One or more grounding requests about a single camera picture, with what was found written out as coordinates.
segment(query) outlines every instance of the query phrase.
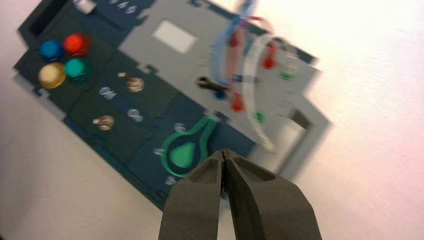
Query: yellow led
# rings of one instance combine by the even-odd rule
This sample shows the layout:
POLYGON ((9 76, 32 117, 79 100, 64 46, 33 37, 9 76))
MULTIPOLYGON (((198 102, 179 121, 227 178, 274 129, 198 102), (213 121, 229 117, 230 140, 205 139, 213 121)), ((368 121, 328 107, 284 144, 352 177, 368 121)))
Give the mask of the yellow led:
POLYGON ((38 73, 38 80, 45 89, 59 87, 65 78, 65 66, 58 62, 45 65, 38 73))

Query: white surface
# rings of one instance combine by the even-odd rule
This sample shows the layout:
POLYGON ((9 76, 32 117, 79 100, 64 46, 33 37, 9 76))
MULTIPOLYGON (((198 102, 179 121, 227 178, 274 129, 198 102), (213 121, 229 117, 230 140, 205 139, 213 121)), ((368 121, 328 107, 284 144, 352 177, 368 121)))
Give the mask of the white surface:
POLYGON ((75 7, 84 14, 91 13, 97 6, 97 3, 92 0, 73 0, 75 7))
MULTIPOLYGON (((0 233, 157 239, 162 213, 11 82, 25 52, 14 31, 37 3, 0 1, 0 233)), ((419 0, 259 2, 277 34, 321 59, 307 96, 332 126, 295 182, 325 240, 424 236, 423 14, 419 0)), ((231 228, 220 222, 219 239, 231 228)))
POLYGON ((181 54, 187 53, 197 40, 197 37, 168 20, 160 23, 153 37, 181 54))

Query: teal led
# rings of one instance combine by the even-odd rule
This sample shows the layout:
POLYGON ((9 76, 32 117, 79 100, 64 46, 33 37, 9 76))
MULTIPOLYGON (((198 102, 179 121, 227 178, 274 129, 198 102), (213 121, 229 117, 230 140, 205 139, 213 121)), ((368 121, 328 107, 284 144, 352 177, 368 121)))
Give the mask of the teal led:
POLYGON ((86 71, 86 64, 79 58, 71 59, 65 64, 66 75, 75 83, 81 83, 86 80, 86 71))

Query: blue led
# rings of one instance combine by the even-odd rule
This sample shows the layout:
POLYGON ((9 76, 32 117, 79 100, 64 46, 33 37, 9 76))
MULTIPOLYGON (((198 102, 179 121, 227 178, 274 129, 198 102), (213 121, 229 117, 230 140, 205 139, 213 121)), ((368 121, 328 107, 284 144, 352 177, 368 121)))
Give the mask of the blue led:
POLYGON ((64 48, 60 42, 49 40, 41 46, 40 54, 47 62, 54 62, 64 55, 64 48))

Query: rectangular slot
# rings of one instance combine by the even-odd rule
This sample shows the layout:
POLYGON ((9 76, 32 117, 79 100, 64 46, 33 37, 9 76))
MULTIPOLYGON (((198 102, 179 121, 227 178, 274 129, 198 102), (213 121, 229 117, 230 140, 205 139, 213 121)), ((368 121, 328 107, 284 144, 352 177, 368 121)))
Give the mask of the rectangular slot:
POLYGON ((52 0, 47 7, 41 11, 34 22, 29 26, 29 30, 38 37, 49 23, 55 18, 58 12, 64 7, 67 0, 52 0))
POLYGON ((167 20, 160 23, 153 37, 181 54, 186 54, 197 40, 197 37, 167 20))

